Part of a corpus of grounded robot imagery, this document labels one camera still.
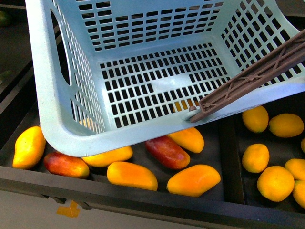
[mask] brown plastic tongs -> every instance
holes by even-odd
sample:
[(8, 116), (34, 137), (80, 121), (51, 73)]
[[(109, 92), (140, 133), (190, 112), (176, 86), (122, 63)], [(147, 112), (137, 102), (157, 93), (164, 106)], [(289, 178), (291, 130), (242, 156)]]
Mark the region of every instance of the brown plastic tongs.
[(201, 112), (191, 117), (190, 121), (194, 123), (213, 114), (303, 61), (305, 30), (201, 99)]

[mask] ripe mango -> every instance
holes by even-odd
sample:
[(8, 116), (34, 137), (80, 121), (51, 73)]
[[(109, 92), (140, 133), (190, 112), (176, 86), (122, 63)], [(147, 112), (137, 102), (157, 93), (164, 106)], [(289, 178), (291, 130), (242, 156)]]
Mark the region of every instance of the ripe mango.
[(190, 163), (190, 156), (170, 137), (161, 136), (145, 141), (145, 147), (162, 165), (182, 169)]
[(167, 190), (173, 194), (199, 197), (220, 182), (220, 174), (209, 165), (195, 165), (172, 176)]
[(303, 132), (304, 123), (295, 114), (279, 114), (269, 121), (269, 130), (277, 137), (294, 137)]
[(108, 166), (107, 179), (114, 185), (136, 187), (156, 191), (158, 181), (148, 168), (125, 161), (116, 161)]
[(60, 176), (86, 179), (90, 172), (89, 167), (81, 158), (60, 152), (47, 154), (43, 163), (50, 173)]
[(295, 180), (305, 180), (305, 160), (299, 158), (290, 159), (285, 163), (287, 169)]
[(257, 189), (263, 197), (274, 201), (283, 201), (294, 189), (292, 174), (282, 166), (266, 168), (257, 180)]
[(242, 165), (250, 173), (260, 173), (267, 168), (269, 158), (269, 150), (264, 144), (252, 144), (243, 154)]
[(40, 126), (25, 130), (16, 140), (13, 168), (30, 169), (42, 158), (46, 140)]
[(305, 209), (305, 180), (296, 180), (292, 195), (296, 202)]
[(195, 104), (193, 104), (193, 102), (188, 99), (188, 100), (181, 100), (181, 105), (182, 107), (180, 106), (179, 102), (175, 102), (175, 106), (173, 106), (173, 111), (176, 112), (176, 109), (175, 107), (177, 108), (177, 111), (182, 111), (182, 110), (187, 110), (188, 107), (191, 107), (191, 106), (199, 106), (199, 103), (197, 101), (194, 101)]
[(269, 115), (263, 106), (246, 110), (242, 113), (245, 127), (253, 133), (261, 133), (268, 127)]
[(204, 139), (201, 133), (191, 127), (168, 135), (179, 146), (193, 153), (200, 153), (204, 147)]
[(94, 156), (86, 156), (82, 159), (86, 164), (93, 167), (106, 167), (115, 161), (126, 161), (133, 155), (132, 148), (125, 146)]
[(303, 153), (305, 153), (305, 138), (303, 138), (301, 141), (301, 149), (302, 149)]

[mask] plastic basket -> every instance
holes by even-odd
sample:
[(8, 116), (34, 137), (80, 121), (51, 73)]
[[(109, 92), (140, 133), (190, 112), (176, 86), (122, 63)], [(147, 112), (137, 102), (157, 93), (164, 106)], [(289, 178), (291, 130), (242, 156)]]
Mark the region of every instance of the plastic basket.
[[(296, 35), (273, 0), (27, 0), (41, 126), (90, 156), (305, 91), (294, 68), (191, 123), (191, 105)], [(63, 78), (51, 12), (69, 68)]]

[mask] floor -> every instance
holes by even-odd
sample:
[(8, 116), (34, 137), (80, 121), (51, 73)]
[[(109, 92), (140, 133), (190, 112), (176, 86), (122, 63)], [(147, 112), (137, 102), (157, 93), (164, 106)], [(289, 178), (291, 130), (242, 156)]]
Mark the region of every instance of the floor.
[(127, 216), (102, 210), (80, 209), (77, 217), (57, 214), (58, 208), (69, 207), (55, 200), (0, 191), (1, 229), (198, 229), (177, 223)]

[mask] black tray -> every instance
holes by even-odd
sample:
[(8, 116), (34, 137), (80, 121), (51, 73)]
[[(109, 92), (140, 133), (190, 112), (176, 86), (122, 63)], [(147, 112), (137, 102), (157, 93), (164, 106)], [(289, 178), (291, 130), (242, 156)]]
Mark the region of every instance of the black tray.
[[(190, 165), (203, 163), (216, 168), (222, 181), (199, 198), (173, 195), (166, 183), (177, 171), (166, 169), (152, 158), (143, 143), (132, 146), (131, 162), (149, 168), (159, 182), (158, 191), (112, 185), (105, 168), (91, 168), (87, 180), (50, 174), (42, 161), (32, 170), (11, 167), (14, 144), (28, 127), (39, 124), (35, 97), (35, 83), (31, 71), (2, 101), (0, 124), (5, 142), (0, 146), (0, 189), (54, 198), (59, 203), (72, 199), (84, 209), (104, 209), (183, 224), (220, 227), (229, 225), (243, 228), (305, 228), (305, 210), (289, 196), (281, 203), (272, 203), (260, 196), (255, 183), (258, 175), (247, 173), (241, 166), (245, 148), (254, 142), (266, 143), (270, 149), (270, 165), (284, 165), (292, 157), (304, 158), (300, 139), (278, 139), (268, 131), (255, 135), (245, 129), (240, 114), (198, 127), (205, 139), (202, 153), (192, 154)], [(266, 104), (270, 116), (293, 112), (303, 119), (300, 105), (305, 94)], [(45, 155), (52, 152), (46, 146)]]

